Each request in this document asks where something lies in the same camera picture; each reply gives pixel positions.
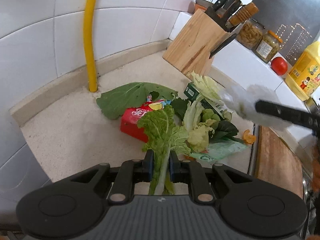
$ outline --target baseboard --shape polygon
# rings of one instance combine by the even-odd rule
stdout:
[[[169,42],[169,39],[155,41],[101,58],[96,61],[97,75],[102,76],[137,59],[165,50]],[[10,109],[10,114],[19,126],[23,126],[32,117],[58,99],[80,87],[86,86],[87,82],[86,66],[82,66],[26,96]]]

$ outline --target orange jar lid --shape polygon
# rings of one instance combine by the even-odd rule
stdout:
[[[283,40],[281,38],[279,38],[273,31],[268,31],[268,33],[271,35],[271,36],[274,36],[280,43],[283,42]]]

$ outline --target green box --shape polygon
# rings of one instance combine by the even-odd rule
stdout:
[[[200,94],[196,87],[190,82],[186,89],[184,90],[184,94],[188,97],[190,101],[196,100],[197,96]]]
[[[196,100],[197,96],[200,94],[199,91],[196,89],[195,85],[193,83],[189,83],[184,90],[184,94],[188,97],[188,99],[193,102]],[[212,109],[217,115],[220,116],[221,120],[223,120],[223,110],[226,108],[223,106],[220,106],[218,104],[212,106],[206,99],[201,100],[201,104],[204,107],[204,109]]]

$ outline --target yellow gas pipe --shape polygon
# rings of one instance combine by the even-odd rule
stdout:
[[[89,91],[96,92],[98,90],[97,85],[97,72],[94,62],[93,46],[92,46],[92,21],[93,12],[96,0],[87,0],[84,9],[84,22],[83,22],[83,45],[85,60],[87,62]]]

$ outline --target bottle label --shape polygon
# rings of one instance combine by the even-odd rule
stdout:
[[[272,47],[264,40],[262,40],[256,51],[259,53],[259,55],[261,55],[261,57],[267,58],[269,53],[272,51]]]
[[[305,52],[295,63],[289,75],[308,96],[320,85],[320,66]]]

